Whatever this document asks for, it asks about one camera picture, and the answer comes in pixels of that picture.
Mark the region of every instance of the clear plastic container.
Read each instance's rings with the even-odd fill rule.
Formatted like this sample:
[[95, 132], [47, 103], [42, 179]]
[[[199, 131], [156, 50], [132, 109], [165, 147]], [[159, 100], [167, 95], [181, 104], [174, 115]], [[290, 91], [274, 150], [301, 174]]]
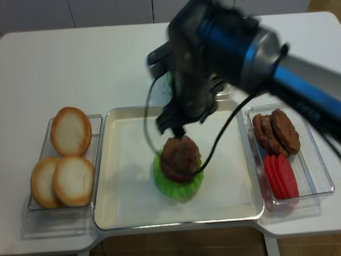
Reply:
[[[290, 165], [295, 174], [299, 197], [284, 200], [277, 199], [271, 190], [263, 166], [263, 159], [266, 156], [266, 152], [256, 142], [252, 125], [252, 119], [255, 115], [270, 115], [278, 108], [284, 111], [293, 123], [295, 130], [299, 134], [301, 143], [299, 153], [289, 157]], [[306, 120], [302, 119], [302, 117], [293, 109], [283, 104], [253, 107], [247, 110], [246, 115], [249, 140], [251, 147], [255, 150], [254, 160], [257, 166], [259, 183], [266, 207], [270, 211], [283, 211], [316, 206], [320, 204], [323, 196], [330, 195], [334, 192], [334, 184], [324, 165]]]
[[[95, 191], [97, 189], [98, 182], [98, 173], [99, 173], [99, 163], [100, 163], [100, 154], [102, 148], [102, 116], [101, 115], [89, 115], [87, 116], [90, 120], [92, 137], [90, 146], [87, 152], [83, 155], [83, 158], [89, 160], [93, 166], [95, 167], [95, 176], [93, 183], [93, 192], [91, 202], [85, 206], [77, 206], [77, 207], [60, 207], [56, 209], [47, 209], [43, 208], [36, 203], [33, 199], [32, 195], [30, 195], [30, 199], [28, 201], [27, 206], [27, 217], [30, 220], [42, 218], [63, 218], [63, 219], [73, 219], [73, 218], [82, 218], [87, 217], [93, 211], [93, 202], [95, 197]], [[50, 139], [51, 133], [51, 125], [54, 118], [51, 118], [48, 122], [47, 131], [45, 135], [45, 140], [42, 148], [42, 152], [40, 154], [39, 161], [49, 156], [59, 157], [61, 158], [55, 148], [53, 147]]]

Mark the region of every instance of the tomato slice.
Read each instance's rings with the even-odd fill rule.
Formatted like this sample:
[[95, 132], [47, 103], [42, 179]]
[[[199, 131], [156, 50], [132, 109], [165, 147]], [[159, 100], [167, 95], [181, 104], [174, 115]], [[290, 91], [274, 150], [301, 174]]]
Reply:
[[297, 183], [293, 169], [284, 155], [279, 155], [275, 161], [276, 173], [279, 182], [282, 184], [286, 198], [295, 198], [299, 196]]
[[267, 155], [263, 160], [263, 164], [264, 164], [264, 171], [265, 171], [267, 180], [269, 181], [270, 187], [275, 197], [278, 199], [284, 199], [285, 195], [283, 191], [280, 190], [278, 187], [279, 182], [275, 176], [276, 172], [274, 172], [274, 166], [271, 161], [271, 156]]

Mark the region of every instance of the white tray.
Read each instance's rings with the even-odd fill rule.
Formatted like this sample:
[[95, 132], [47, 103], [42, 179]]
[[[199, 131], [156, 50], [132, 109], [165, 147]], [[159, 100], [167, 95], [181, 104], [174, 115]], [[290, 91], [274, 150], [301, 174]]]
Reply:
[[[186, 126], [202, 161], [235, 107], [232, 101], [221, 101], [218, 111], [203, 125]], [[169, 131], [160, 136], [156, 129], [155, 118], [161, 110], [150, 108], [148, 118], [149, 133], [157, 148], [172, 136]], [[143, 108], [114, 109], [106, 116], [94, 212], [100, 229], [254, 220], [262, 215], [264, 202], [242, 113], [226, 129], [204, 171], [199, 191], [186, 203], [166, 197], [155, 186], [153, 153], [145, 141], [142, 117]]]

